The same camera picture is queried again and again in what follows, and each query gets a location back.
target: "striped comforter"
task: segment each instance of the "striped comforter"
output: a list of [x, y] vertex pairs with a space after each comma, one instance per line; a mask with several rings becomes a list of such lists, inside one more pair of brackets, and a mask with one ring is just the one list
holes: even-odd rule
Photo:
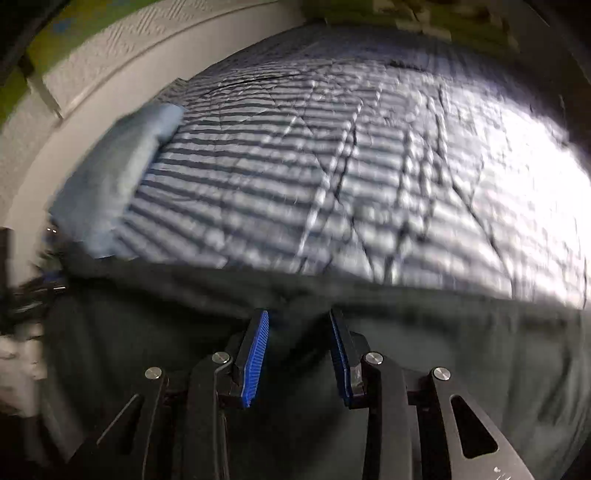
[[591, 184], [527, 84], [394, 30], [267, 39], [163, 93], [117, 254], [585, 307]]

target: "metal screw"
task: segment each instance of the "metal screw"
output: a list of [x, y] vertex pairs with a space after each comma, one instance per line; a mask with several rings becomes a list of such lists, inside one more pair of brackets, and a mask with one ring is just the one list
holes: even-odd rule
[[227, 364], [230, 361], [230, 355], [228, 355], [226, 352], [215, 352], [212, 355], [212, 360], [215, 364]]
[[437, 367], [435, 370], [433, 370], [433, 375], [435, 375], [435, 378], [438, 380], [442, 380], [444, 382], [452, 377], [452, 374], [445, 367]]
[[372, 365], [381, 365], [384, 361], [384, 357], [377, 352], [370, 352], [365, 355], [365, 361]]
[[148, 380], [157, 380], [162, 375], [162, 370], [159, 367], [150, 367], [144, 375]]

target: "light blue pillow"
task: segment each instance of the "light blue pillow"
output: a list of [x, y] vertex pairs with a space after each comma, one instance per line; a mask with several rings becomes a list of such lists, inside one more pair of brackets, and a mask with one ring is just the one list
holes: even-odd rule
[[49, 213], [60, 232], [94, 258], [112, 255], [115, 226], [183, 114], [172, 103], [149, 103], [118, 120], [55, 196]]

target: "dark gray sheet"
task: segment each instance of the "dark gray sheet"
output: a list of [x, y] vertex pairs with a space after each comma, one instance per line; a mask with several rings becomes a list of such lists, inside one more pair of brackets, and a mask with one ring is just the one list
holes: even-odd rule
[[339, 306], [403, 367], [446, 366], [537, 480], [558, 480], [589, 435], [589, 312], [331, 275], [64, 258], [71, 288], [45, 322], [48, 360], [92, 428], [146, 368], [190, 369], [252, 310], [269, 309], [251, 411], [230, 419], [232, 478], [359, 480], [366, 412], [338, 396], [324, 327]]
[[388, 29], [267, 39], [162, 96], [184, 123], [115, 251], [585, 307], [591, 184], [516, 71]]

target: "bed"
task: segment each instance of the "bed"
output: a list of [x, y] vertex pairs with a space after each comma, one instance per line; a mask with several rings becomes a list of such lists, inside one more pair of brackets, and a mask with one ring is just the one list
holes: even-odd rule
[[85, 254], [118, 257], [66, 259], [99, 292], [50, 315], [54, 378], [92, 424], [148, 355], [194, 360], [198, 322], [151, 319], [149, 299], [163, 316], [170, 301], [240, 316], [281, 290], [289, 343], [302, 298], [321, 311], [367, 295], [409, 316], [374, 331], [385, 352], [453, 365], [532, 471], [560, 476], [591, 391], [591, 183], [564, 125], [558, 94], [516, 64], [390, 28], [306, 25], [177, 80], [114, 125], [50, 209]]

